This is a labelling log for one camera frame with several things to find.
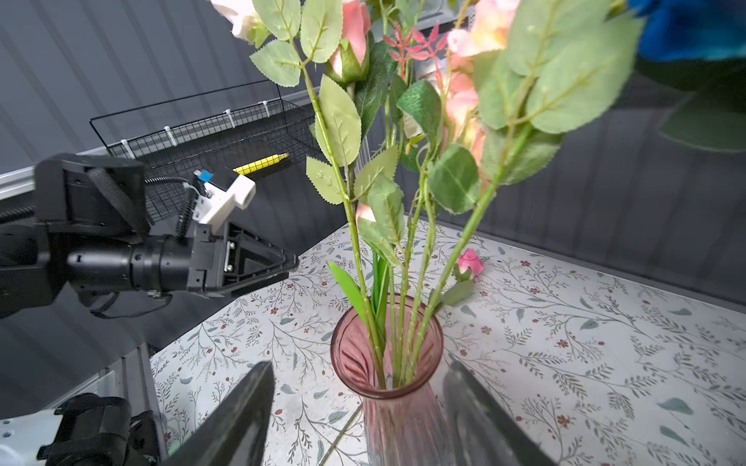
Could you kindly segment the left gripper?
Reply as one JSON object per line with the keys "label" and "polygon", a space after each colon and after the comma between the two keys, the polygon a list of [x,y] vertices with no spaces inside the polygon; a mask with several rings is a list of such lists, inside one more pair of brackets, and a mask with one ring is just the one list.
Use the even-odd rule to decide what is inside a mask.
{"label": "left gripper", "polygon": [[205,297],[240,296],[287,279],[297,266],[296,254],[237,223],[225,227],[225,236],[198,224],[186,291]]}

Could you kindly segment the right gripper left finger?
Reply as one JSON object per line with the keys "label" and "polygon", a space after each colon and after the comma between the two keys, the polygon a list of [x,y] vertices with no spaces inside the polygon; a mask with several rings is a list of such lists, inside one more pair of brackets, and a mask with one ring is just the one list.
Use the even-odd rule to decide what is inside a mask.
{"label": "right gripper left finger", "polygon": [[274,394],[272,363],[256,363],[205,423],[164,463],[262,464]]}

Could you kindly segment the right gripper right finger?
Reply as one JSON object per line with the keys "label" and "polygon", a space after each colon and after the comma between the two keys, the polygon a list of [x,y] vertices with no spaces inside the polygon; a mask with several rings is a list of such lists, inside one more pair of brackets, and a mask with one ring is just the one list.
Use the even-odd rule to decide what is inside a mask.
{"label": "right gripper right finger", "polygon": [[444,378],[443,399],[456,464],[554,463],[458,361],[451,363]]}

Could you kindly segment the pink tulip bud stem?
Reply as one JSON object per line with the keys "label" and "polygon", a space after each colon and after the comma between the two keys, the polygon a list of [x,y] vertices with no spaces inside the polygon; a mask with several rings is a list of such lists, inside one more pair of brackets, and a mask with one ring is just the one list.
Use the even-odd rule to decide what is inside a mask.
{"label": "pink tulip bud stem", "polygon": [[335,261],[328,262],[328,267],[364,327],[368,328],[370,324],[375,324],[379,346],[383,350],[388,343],[386,320],[390,294],[390,272],[392,271],[392,260],[388,258],[387,253],[394,250],[379,230],[371,207],[363,202],[357,204],[356,224],[359,245],[365,245],[368,252],[368,258],[364,260],[363,250],[361,250],[361,270],[363,270],[363,283],[368,294],[369,313],[363,310],[361,282]]}

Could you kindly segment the dark red glass vase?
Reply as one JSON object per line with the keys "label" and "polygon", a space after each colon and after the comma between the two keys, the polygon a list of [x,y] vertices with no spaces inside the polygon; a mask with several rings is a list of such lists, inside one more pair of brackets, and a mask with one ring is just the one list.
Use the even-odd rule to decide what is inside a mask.
{"label": "dark red glass vase", "polygon": [[361,398],[368,463],[371,465],[453,465],[452,442],[431,380],[441,364],[444,336],[436,318],[416,365],[414,380],[394,385],[394,356],[387,345],[384,380],[379,380],[368,331],[355,309],[339,320],[331,339],[337,377]]}

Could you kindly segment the pale pink white rose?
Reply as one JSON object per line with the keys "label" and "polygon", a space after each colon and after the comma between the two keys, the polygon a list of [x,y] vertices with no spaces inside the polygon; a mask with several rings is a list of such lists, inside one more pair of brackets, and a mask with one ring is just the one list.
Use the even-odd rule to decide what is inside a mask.
{"label": "pale pink white rose", "polygon": [[338,48],[326,62],[326,73],[340,87],[367,77],[371,20],[365,1],[343,2],[343,29]]}

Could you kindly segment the small pink rose spray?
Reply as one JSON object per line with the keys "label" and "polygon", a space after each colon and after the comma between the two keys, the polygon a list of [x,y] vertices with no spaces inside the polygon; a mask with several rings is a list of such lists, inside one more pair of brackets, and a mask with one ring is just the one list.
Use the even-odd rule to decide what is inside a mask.
{"label": "small pink rose spray", "polygon": [[419,165],[420,188],[409,217],[417,223],[421,215],[427,215],[429,222],[415,293],[417,305],[422,303],[423,279],[437,238],[438,212],[472,213],[447,264],[453,269],[497,191],[497,178],[488,173],[482,159],[486,131],[481,126],[473,62],[507,47],[519,6],[517,1],[467,1],[446,35],[425,38],[418,34],[415,46],[404,54],[406,59],[431,62],[440,98],[438,136],[429,140],[427,155]]}

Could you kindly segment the small pink rose stem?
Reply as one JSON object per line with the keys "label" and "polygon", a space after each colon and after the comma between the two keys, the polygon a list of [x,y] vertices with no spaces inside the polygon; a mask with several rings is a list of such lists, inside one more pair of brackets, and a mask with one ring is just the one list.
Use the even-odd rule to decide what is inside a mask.
{"label": "small pink rose stem", "polygon": [[307,88],[315,113],[314,135],[324,160],[308,159],[306,175],[317,192],[344,208],[357,275],[336,272],[368,333],[379,386],[384,375],[385,344],[366,287],[361,239],[354,212],[353,174],[361,149],[361,117],[349,91],[328,75],[311,82],[310,64],[323,64],[349,42],[344,32],[351,21],[345,1],[215,1],[213,8],[231,25],[232,35],[254,46],[256,69],[280,87]]}

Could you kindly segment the salmon rose stem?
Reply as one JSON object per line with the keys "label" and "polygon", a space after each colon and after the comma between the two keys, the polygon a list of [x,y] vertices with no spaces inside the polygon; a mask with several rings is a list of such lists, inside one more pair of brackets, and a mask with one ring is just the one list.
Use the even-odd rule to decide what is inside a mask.
{"label": "salmon rose stem", "polygon": [[[507,47],[474,59],[481,126],[486,131],[482,159],[497,178],[497,191],[543,170],[563,137],[599,118],[627,83],[646,21],[626,4],[612,1],[517,1]],[[421,33],[398,23],[390,51],[399,71],[390,83],[390,107],[398,119],[399,152],[419,173],[414,200],[406,203],[397,184],[378,182],[368,192],[379,230],[392,245],[390,293],[412,296],[411,307],[392,305],[388,345],[394,356],[394,384],[411,383],[427,327],[449,299],[469,295],[470,272],[447,264],[472,213],[437,214],[437,238],[425,274],[422,303],[415,303],[429,222],[414,213],[421,171],[430,139],[438,136],[440,98],[429,61],[406,59]]]}

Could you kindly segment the blue rose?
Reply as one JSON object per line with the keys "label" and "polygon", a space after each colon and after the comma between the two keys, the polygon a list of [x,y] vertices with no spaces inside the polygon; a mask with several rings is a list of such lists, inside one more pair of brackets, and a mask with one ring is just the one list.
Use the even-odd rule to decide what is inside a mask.
{"label": "blue rose", "polygon": [[679,144],[716,153],[745,151],[745,3],[629,1],[646,19],[636,70],[688,93],[660,126]]}

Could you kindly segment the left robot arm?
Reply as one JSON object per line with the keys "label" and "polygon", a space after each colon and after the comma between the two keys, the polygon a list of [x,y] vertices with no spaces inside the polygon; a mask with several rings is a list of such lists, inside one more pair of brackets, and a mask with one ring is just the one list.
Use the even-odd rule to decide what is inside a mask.
{"label": "left robot arm", "polygon": [[60,153],[37,165],[34,203],[1,216],[1,314],[52,305],[64,287],[108,320],[125,292],[157,307],[175,294],[239,297],[289,277],[298,257],[231,219],[254,182],[226,168],[174,176],[184,199],[170,234],[146,208],[153,181],[134,159]]}

